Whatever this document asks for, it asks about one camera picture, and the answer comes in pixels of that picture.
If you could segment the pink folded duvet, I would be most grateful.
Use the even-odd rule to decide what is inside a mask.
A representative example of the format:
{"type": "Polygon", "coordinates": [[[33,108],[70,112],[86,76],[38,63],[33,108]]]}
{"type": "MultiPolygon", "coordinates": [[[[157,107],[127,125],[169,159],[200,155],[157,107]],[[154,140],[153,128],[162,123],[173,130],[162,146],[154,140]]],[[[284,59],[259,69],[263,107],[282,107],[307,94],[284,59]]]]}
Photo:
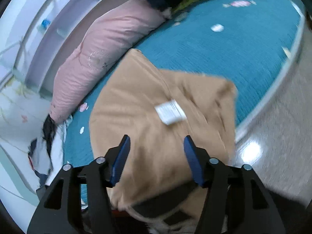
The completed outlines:
{"type": "Polygon", "coordinates": [[[56,73],[51,119],[65,121],[108,70],[164,21],[147,0],[129,0],[97,18],[56,73]]]}

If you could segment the teal quilted bed cover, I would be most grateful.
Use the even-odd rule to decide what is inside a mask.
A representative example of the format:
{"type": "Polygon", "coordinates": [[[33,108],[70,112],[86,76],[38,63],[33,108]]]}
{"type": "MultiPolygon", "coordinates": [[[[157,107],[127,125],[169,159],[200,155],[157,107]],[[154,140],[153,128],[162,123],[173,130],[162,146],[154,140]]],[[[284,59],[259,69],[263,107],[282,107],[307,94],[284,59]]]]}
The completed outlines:
{"type": "Polygon", "coordinates": [[[300,0],[202,0],[179,25],[168,21],[136,46],[160,69],[232,81],[240,141],[291,68],[304,22],[300,0]]]}

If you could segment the small blue box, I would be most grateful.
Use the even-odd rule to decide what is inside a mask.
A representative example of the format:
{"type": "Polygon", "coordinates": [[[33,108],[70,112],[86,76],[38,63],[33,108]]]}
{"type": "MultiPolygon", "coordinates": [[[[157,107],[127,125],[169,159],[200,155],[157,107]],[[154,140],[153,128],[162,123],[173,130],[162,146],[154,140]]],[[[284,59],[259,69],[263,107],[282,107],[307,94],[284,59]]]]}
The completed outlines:
{"type": "Polygon", "coordinates": [[[50,26],[51,21],[49,19],[43,19],[41,24],[38,26],[38,29],[42,31],[46,31],[48,27],[50,26]]]}

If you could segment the white care label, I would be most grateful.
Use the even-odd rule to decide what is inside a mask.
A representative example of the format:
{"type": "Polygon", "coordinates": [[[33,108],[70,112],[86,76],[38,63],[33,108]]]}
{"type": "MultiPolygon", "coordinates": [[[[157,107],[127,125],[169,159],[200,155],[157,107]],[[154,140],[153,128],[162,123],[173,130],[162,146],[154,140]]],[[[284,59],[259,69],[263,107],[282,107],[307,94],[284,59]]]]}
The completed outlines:
{"type": "Polygon", "coordinates": [[[187,119],[183,109],[175,100],[155,106],[155,111],[160,120],[168,126],[187,119]]]}

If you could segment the tan quilted jacket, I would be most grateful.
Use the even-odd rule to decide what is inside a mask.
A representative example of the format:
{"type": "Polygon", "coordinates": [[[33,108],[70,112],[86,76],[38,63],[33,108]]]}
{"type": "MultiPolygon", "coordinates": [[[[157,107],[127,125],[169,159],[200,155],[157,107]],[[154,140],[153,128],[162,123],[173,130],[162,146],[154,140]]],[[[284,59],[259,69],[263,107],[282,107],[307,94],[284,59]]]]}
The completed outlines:
{"type": "Polygon", "coordinates": [[[120,181],[108,189],[114,208],[141,220],[165,218],[168,201],[138,209],[140,203],[190,184],[192,174],[183,149],[195,145],[227,163],[235,150],[234,83],[179,71],[157,69],[139,50],[124,56],[102,88],[89,119],[94,157],[104,156],[124,135],[131,149],[120,181]],[[155,106],[175,100],[187,119],[165,125],[155,106]]]}

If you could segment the lavender wall shelf unit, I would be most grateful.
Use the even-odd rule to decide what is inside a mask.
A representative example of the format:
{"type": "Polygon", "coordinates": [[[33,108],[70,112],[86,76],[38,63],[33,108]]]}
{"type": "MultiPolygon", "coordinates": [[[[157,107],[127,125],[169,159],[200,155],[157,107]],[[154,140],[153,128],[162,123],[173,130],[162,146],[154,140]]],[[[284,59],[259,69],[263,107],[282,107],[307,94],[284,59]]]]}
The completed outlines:
{"type": "Polygon", "coordinates": [[[95,18],[128,0],[1,0],[1,84],[52,92],[56,70],[95,18]],[[51,21],[46,31],[38,29],[51,21]]]}

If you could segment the pile of mixed clothes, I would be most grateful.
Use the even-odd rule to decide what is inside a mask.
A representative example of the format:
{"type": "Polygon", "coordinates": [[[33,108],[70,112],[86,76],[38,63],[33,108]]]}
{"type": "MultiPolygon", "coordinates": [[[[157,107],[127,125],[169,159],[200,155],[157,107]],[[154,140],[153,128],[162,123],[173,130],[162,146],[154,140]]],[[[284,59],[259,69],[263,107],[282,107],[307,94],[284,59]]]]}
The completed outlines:
{"type": "Polygon", "coordinates": [[[39,136],[28,147],[28,160],[35,175],[39,178],[39,188],[49,186],[63,166],[64,145],[67,128],[72,122],[70,116],[61,124],[56,124],[47,116],[39,136]]]}

